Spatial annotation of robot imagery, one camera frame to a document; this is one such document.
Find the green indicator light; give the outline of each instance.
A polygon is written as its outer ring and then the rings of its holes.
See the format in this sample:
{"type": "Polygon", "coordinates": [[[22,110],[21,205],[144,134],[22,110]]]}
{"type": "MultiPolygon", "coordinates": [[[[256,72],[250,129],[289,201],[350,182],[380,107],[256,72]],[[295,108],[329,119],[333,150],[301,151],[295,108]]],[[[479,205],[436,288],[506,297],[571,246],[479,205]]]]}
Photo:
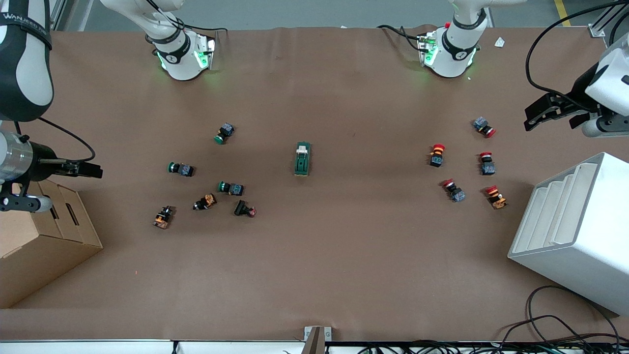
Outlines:
{"type": "Polygon", "coordinates": [[[435,62],[435,57],[438,54],[437,46],[434,46],[428,53],[426,53],[426,65],[431,66],[435,62]]]}
{"type": "Polygon", "coordinates": [[[472,65],[472,60],[474,60],[474,54],[476,54],[476,48],[470,54],[470,60],[467,62],[467,66],[472,65]]]}
{"type": "Polygon", "coordinates": [[[196,50],[194,51],[194,55],[195,55],[195,58],[197,59],[197,62],[199,62],[199,66],[202,69],[205,69],[208,67],[207,55],[203,54],[202,52],[199,53],[196,50]]]}
{"type": "Polygon", "coordinates": [[[164,64],[164,60],[162,59],[162,56],[159,54],[159,52],[157,52],[157,57],[159,58],[160,63],[162,63],[162,69],[166,70],[166,65],[164,64]]]}

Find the white plastic shelf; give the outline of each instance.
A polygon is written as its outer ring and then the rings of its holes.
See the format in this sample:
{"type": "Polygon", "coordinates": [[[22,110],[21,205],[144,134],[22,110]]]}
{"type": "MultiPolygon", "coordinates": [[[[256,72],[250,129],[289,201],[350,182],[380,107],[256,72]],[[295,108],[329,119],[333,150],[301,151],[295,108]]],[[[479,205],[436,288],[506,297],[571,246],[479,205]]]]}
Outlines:
{"type": "Polygon", "coordinates": [[[629,164],[605,152],[541,182],[508,257],[629,316],[629,164]]]}

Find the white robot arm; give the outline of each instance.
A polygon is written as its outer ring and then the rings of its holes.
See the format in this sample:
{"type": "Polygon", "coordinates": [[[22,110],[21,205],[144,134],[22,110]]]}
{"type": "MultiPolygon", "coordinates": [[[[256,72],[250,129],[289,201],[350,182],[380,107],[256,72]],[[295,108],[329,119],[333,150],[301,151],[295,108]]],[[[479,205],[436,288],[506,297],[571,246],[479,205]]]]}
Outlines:
{"type": "MultiPolygon", "coordinates": [[[[48,0],[0,0],[0,123],[18,127],[40,118],[52,102],[49,13],[48,0]]],[[[30,182],[52,174],[102,177],[100,166],[89,160],[60,159],[48,146],[0,125],[0,212],[48,210],[49,198],[27,194],[30,182]],[[21,184],[18,194],[14,183],[21,184]]]]}
{"type": "Polygon", "coordinates": [[[101,0],[103,5],[129,20],[144,32],[157,48],[162,67],[173,79],[194,79],[209,69],[214,40],[184,27],[170,11],[181,8],[184,0],[101,0]]]}
{"type": "Polygon", "coordinates": [[[547,93],[532,103],[525,110],[525,129],[574,116],[570,126],[581,127],[587,137],[629,136],[629,33],[603,52],[565,97],[547,93]]]}
{"type": "Polygon", "coordinates": [[[454,17],[448,28],[437,28],[420,40],[420,60],[443,77],[457,77],[472,64],[476,45],[487,28],[489,6],[507,6],[526,0],[448,0],[454,17]]]}

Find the brown paper mat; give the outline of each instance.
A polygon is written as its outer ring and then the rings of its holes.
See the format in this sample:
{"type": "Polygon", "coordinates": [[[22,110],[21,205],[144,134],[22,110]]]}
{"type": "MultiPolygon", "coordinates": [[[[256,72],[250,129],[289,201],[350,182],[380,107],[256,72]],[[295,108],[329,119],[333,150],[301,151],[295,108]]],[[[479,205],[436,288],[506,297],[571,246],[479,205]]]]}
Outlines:
{"type": "MultiPolygon", "coordinates": [[[[55,33],[46,117],[92,143],[104,169],[100,181],[57,181],[81,191],[104,250],[1,311],[0,337],[289,340],[323,324],[336,340],[501,338],[549,283],[506,257],[532,186],[601,151],[629,160],[626,139],[588,139],[567,120],[524,131],[524,108],[542,95],[523,66],[539,32],[489,29],[476,63],[442,79],[382,30],[233,31],[218,47],[221,72],[186,83],[161,71],[138,33],[55,33]],[[491,139],[470,125],[481,115],[498,130],[491,139]],[[237,131],[217,146],[224,122],[237,131]],[[311,175],[296,178],[302,140],[311,175]],[[446,146],[439,169],[426,165],[435,143],[446,146]],[[493,177],[479,175],[487,150],[493,177]],[[171,161],[198,173],[166,173],[171,161]],[[449,178],[463,203],[440,187],[449,178]],[[224,194],[191,210],[221,180],[245,185],[256,218],[233,216],[238,198],[224,194]],[[494,184],[504,210],[481,193],[494,184]],[[167,231],[151,225],[164,205],[177,207],[167,231]]],[[[558,28],[533,75],[568,90],[603,49],[585,28],[558,28]]],[[[82,157],[40,122],[22,129],[82,157]]],[[[609,331],[566,294],[540,294],[535,313],[548,312],[580,332],[609,331]]],[[[627,334],[627,318],[615,323],[627,334]]]]}

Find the metal bracket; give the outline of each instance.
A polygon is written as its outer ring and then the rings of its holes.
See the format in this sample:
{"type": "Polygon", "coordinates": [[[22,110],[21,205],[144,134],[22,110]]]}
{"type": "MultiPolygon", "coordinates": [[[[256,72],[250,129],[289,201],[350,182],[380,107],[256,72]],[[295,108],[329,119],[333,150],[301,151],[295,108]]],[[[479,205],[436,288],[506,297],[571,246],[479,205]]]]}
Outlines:
{"type": "Polygon", "coordinates": [[[617,16],[621,15],[627,7],[627,4],[619,4],[603,10],[603,12],[596,18],[594,23],[588,23],[587,29],[590,32],[590,37],[600,38],[605,37],[605,28],[610,24],[617,16]]]}
{"type": "Polygon", "coordinates": [[[603,29],[597,31],[592,23],[587,24],[587,30],[590,32],[590,37],[592,38],[605,37],[605,31],[603,29]]]}
{"type": "MultiPolygon", "coordinates": [[[[320,326],[304,327],[304,340],[305,341],[308,340],[308,336],[310,335],[310,332],[312,331],[314,327],[320,327],[320,326]]],[[[332,327],[321,327],[321,328],[323,328],[325,341],[332,341],[332,327]]]]}
{"type": "Polygon", "coordinates": [[[306,344],[301,354],[324,354],[325,342],[332,340],[332,327],[304,327],[306,344]]]}

